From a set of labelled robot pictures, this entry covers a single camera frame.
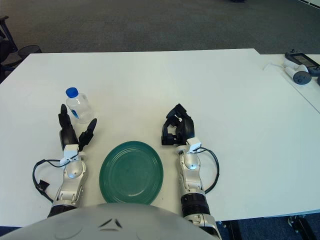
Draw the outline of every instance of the green ceramic plate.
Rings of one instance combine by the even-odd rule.
[[[158,195],[164,170],[157,152],[141,141],[128,141],[106,156],[99,185],[108,203],[151,204]]]

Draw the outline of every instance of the white table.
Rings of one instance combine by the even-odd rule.
[[[58,113],[68,87],[87,94],[98,119],[84,149],[83,206],[105,202],[100,167],[114,147],[135,140],[152,146],[163,164],[152,204],[180,214],[175,148],[161,146],[160,136],[166,114],[181,103],[219,159],[220,178],[207,195],[217,221],[320,209],[320,114],[263,65],[254,49],[30,55],[0,85],[0,226],[25,226],[49,213],[32,169],[62,157]],[[86,128],[73,126],[78,135]],[[208,187],[214,164],[206,154],[200,159]],[[51,183],[54,196],[62,170],[47,165],[36,176]]]

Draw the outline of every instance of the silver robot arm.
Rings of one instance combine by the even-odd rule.
[[[70,163],[64,167],[63,182],[53,199],[48,217],[79,207],[88,173],[84,162],[86,155],[78,149],[78,144],[68,144],[64,148],[60,165]]]
[[[183,217],[193,225],[221,239],[215,218],[210,215],[206,193],[200,179],[201,163],[195,150],[201,146],[201,143],[196,137],[188,139],[188,143],[190,145],[181,145],[176,148],[179,156],[177,169]]]

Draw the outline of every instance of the electronic device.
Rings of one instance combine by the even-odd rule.
[[[298,65],[305,65],[312,77],[320,76],[319,63],[315,62],[304,53],[292,49],[291,51],[286,52],[284,56],[291,62],[294,62]]]
[[[183,217],[195,226],[217,238],[221,238],[216,221],[210,214],[206,194],[217,184],[219,178],[219,162],[213,151],[201,147],[201,142],[195,137],[194,122],[181,104],[177,104],[166,116],[162,127],[162,145],[178,146],[177,170],[180,188],[180,202]],[[175,127],[175,135],[168,133],[168,127]],[[213,184],[204,190],[200,178],[200,160],[198,154],[209,152],[216,164],[217,174]]]
[[[293,61],[285,60],[284,71],[293,79],[296,84],[304,85],[311,81],[311,74],[305,65],[298,65]]]

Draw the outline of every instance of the chair leg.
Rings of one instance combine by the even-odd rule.
[[[14,61],[14,62],[8,63],[5,66],[6,67],[13,67],[15,65],[18,65],[18,64],[22,63],[22,61],[23,61],[23,59],[19,59],[18,61]]]
[[[5,65],[5,66],[2,66],[1,68],[2,68],[1,70],[2,70],[3,72],[5,72],[5,71],[10,71],[10,72],[12,72],[13,70],[16,69],[15,67],[6,66],[6,65]]]

